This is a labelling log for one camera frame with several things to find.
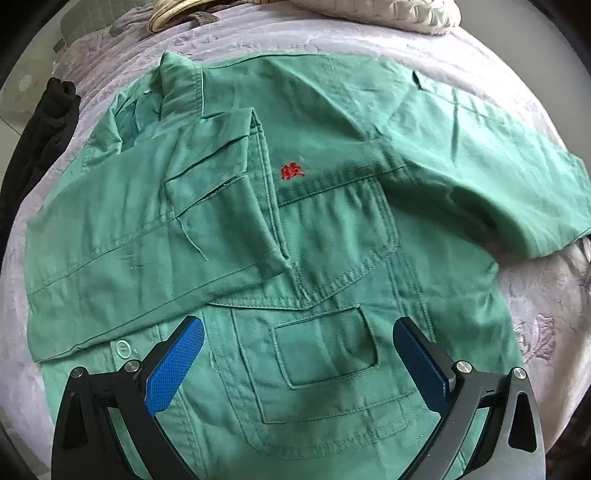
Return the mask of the cream pleated round cushion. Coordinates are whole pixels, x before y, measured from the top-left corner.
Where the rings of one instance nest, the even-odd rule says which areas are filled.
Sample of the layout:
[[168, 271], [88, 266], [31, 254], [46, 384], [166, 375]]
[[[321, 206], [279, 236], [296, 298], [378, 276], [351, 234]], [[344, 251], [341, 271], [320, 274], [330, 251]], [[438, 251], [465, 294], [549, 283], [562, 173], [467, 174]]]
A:
[[325, 16], [427, 35], [445, 35], [462, 20], [455, 1], [301, 0], [298, 7]]

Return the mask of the green work jacket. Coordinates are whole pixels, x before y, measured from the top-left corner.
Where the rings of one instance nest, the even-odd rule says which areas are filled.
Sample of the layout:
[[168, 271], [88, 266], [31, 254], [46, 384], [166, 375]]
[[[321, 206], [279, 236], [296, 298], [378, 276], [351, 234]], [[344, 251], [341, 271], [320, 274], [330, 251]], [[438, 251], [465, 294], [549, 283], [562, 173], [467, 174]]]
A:
[[167, 52], [121, 91], [29, 221], [28, 343], [51, 413], [186, 316], [206, 342], [161, 424], [203, 479], [394, 479], [437, 417], [392, 341], [521, 355], [493, 242], [590, 232], [583, 162], [399, 63]]

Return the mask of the black garment on bed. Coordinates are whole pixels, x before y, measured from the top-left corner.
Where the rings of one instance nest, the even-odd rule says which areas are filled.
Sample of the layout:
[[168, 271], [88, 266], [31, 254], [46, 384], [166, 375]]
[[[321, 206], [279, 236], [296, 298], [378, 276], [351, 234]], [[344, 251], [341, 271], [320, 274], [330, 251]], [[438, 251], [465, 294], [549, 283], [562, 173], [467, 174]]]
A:
[[22, 201], [68, 147], [78, 124], [80, 102], [74, 83], [55, 77], [48, 80], [2, 181], [2, 251]]

